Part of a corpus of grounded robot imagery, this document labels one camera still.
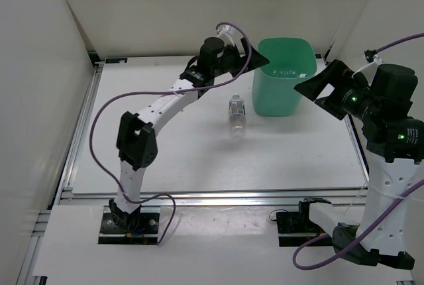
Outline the clear unlabeled plastic bottle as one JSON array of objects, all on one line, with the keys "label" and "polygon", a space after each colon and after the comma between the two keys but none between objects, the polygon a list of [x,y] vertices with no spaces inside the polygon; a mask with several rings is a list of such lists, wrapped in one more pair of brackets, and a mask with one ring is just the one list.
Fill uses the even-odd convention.
[{"label": "clear unlabeled plastic bottle", "polygon": [[272,77],[275,78],[297,78],[298,73],[295,70],[273,70]]}]

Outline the clear bottle white label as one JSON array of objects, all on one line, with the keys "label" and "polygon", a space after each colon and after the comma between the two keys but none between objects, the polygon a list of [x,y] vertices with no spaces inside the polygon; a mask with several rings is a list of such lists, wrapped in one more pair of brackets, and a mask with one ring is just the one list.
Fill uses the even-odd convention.
[{"label": "clear bottle white label", "polygon": [[229,100],[229,132],[233,138],[242,138],[246,129],[246,113],[244,100],[234,94]]}]

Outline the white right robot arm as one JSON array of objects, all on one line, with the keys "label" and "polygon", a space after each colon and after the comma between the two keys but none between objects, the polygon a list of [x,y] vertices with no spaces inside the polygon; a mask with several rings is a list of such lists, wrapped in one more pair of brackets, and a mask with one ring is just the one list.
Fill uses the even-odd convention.
[{"label": "white right robot arm", "polygon": [[406,199],[423,182],[423,122],[409,115],[418,79],[411,68],[379,59],[358,71],[340,60],[296,85],[295,90],[336,117],[362,122],[368,151],[368,192],[360,222],[346,218],[322,198],[299,203],[297,223],[330,237],[334,257],[358,265],[411,270],[414,258],[403,239]]}]

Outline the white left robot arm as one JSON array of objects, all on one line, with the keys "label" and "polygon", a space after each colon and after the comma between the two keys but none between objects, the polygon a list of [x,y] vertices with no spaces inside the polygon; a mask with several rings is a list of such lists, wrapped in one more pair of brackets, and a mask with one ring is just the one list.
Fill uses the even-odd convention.
[{"label": "white left robot arm", "polygon": [[217,37],[206,38],[199,54],[189,60],[167,95],[138,113],[127,111],[121,117],[117,149],[121,162],[120,188],[109,207],[113,221],[125,233],[139,225],[140,190],[145,170],[158,155],[156,137],[160,130],[188,105],[213,86],[215,78],[226,73],[236,76],[269,64],[269,60],[242,39],[246,52],[226,45]]}]

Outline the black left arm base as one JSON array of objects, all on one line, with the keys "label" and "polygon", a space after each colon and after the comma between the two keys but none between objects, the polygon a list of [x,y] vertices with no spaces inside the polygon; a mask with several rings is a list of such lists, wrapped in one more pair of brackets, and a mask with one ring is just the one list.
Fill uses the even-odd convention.
[{"label": "black left arm base", "polygon": [[97,242],[102,245],[157,245],[159,207],[139,205],[132,213],[121,211],[114,199],[103,210]]}]

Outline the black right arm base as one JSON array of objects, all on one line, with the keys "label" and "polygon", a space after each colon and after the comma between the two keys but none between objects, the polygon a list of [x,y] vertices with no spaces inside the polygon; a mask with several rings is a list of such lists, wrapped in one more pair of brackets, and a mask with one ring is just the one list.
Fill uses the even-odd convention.
[{"label": "black right arm base", "polygon": [[298,202],[296,211],[275,209],[268,219],[277,224],[279,247],[299,247],[321,235],[328,234],[309,219],[309,208],[312,203],[331,204],[323,198],[305,198]]}]

